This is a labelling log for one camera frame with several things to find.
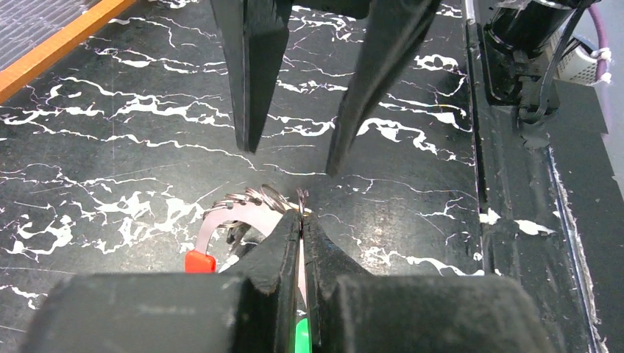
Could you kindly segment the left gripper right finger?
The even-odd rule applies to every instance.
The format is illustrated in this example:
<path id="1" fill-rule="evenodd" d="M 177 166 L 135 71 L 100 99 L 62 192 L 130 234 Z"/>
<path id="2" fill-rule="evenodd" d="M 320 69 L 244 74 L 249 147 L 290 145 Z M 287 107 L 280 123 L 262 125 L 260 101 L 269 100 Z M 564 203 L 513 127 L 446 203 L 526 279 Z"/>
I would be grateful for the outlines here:
<path id="1" fill-rule="evenodd" d="M 499 276 L 375 276 L 302 222 L 313 352 L 552 352 L 536 306 Z"/>

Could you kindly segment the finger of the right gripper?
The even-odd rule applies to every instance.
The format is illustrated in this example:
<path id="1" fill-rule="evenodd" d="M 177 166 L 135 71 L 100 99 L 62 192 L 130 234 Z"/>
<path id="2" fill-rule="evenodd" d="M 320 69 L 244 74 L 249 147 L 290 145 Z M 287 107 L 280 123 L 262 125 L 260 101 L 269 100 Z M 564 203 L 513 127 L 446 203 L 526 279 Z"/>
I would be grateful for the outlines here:
<path id="1" fill-rule="evenodd" d="M 227 64 L 237 147 L 257 150 L 288 43 L 291 1 L 211 0 Z"/>
<path id="2" fill-rule="evenodd" d="M 371 2 L 364 42 L 335 119 L 328 175 L 338 174 L 361 125 L 414 59 L 440 4 L 440 0 Z"/>

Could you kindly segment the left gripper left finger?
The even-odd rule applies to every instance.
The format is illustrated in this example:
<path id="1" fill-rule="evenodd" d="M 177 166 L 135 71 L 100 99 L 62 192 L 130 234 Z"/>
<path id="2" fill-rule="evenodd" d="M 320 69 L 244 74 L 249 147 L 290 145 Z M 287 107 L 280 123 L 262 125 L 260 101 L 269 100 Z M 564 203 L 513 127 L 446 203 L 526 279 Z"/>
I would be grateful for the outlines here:
<path id="1" fill-rule="evenodd" d="M 22 352 L 292 352 L 301 215 L 219 274 L 93 274 L 60 282 Z"/>

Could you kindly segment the green tag key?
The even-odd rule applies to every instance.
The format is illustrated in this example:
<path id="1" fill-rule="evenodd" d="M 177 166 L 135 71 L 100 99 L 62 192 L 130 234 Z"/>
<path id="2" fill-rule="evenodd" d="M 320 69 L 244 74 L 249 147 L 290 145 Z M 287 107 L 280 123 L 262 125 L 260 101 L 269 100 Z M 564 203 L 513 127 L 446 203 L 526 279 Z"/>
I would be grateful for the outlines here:
<path id="1" fill-rule="evenodd" d="M 301 318 L 296 326 L 294 333 L 294 353 L 311 353 L 311 339 L 309 332 L 309 323 L 307 318 Z"/>

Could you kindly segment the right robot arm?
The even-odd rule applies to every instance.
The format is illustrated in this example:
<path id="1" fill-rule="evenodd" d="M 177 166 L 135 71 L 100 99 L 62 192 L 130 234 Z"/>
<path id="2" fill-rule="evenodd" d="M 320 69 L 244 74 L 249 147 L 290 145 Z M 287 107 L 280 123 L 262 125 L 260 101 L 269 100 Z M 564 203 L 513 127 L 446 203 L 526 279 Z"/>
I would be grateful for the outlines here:
<path id="1" fill-rule="evenodd" d="M 212 1 L 222 36 L 233 106 L 235 139 L 240 150 L 255 152 L 274 94 L 288 43 L 292 1 Z M 355 71 L 343 95 L 328 150 L 326 172 L 339 172 L 363 122 L 412 61 L 433 23 L 438 1 L 305 1 L 327 13 L 366 19 L 367 28 Z M 539 57 L 560 27 L 564 33 L 542 77 L 538 102 L 524 104 L 525 120 L 546 113 L 554 71 L 590 1 L 499 1 L 485 27 L 486 45 L 495 61 L 512 62 L 504 76 L 517 82 L 520 58 Z"/>

